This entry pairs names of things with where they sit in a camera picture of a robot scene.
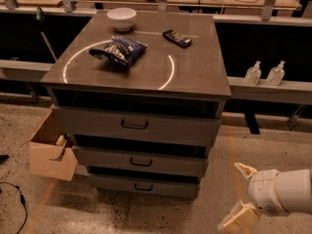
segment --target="cabinet top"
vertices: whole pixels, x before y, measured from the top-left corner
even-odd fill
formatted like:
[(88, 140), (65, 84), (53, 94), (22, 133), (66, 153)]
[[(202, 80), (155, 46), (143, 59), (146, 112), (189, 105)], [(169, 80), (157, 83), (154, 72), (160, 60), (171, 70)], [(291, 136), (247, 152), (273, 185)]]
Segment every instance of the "cabinet top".
[[(186, 13), (137, 12), (130, 31), (118, 32), (106, 11), (97, 12), (42, 82), (47, 86), (173, 93), (229, 98), (230, 88), (212, 16)], [(173, 29), (192, 39), (182, 49), (162, 33)], [(112, 36), (122, 35), (148, 47), (128, 71), (114, 71), (106, 60), (89, 54)]]

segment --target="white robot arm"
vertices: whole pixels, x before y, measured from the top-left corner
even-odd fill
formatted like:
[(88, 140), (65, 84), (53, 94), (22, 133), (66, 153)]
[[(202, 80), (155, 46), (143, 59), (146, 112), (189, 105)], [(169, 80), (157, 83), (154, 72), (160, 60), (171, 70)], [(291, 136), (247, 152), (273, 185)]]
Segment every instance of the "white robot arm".
[(255, 168), (241, 163), (236, 163), (235, 167), (249, 181), (247, 192), (251, 202), (236, 204), (218, 226), (220, 233), (236, 233), (257, 223), (262, 214), (312, 214), (311, 170), (258, 172)]

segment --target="concrete floor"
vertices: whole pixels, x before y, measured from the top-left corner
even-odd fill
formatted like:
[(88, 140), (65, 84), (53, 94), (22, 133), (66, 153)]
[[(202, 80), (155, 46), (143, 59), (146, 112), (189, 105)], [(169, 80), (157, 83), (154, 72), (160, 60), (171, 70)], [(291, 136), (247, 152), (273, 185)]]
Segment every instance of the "concrete floor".
[[(258, 170), (289, 171), (312, 165), (312, 121), (299, 119), (290, 131), (287, 118), (257, 115), (260, 135), (251, 135), (240, 114), (224, 113), (210, 164), (196, 200), (148, 196), (89, 186), (75, 175), (71, 182), (31, 175), (25, 143), (51, 102), (0, 94), (0, 181), (18, 185), (26, 200), (27, 234), (210, 234), (240, 198), (248, 202), (246, 182), (233, 169), (242, 162)], [(17, 233), (24, 210), (17, 190), (0, 184), (0, 233)], [(312, 215), (269, 218), (244, 233), (310, 234)]]

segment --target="brown cardboard box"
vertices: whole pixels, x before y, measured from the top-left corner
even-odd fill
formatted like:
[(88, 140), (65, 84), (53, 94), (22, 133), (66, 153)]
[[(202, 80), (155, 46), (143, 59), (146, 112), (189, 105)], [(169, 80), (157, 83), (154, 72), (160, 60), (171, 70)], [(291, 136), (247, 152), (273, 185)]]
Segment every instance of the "brown cardboard box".
[(56, 145), (61, 134), (54, 112), (49, 109), (29, 143), (29, 169), (32, 174), (72, 180), (78, 162), (73, 150), (65, 147), (65, 143)]

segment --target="blue chip bag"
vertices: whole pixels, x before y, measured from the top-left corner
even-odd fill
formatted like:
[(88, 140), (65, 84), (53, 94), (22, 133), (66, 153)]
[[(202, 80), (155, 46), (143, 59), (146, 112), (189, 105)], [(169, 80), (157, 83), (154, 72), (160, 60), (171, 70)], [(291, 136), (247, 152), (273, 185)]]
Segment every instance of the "blue chip bag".
[(102, 49), (90, 49), (89, 53), (97, 59), (105, 59), (120, 68), (129, 69), (146, 49), (146, 45), (135, 40), (112, 36)]

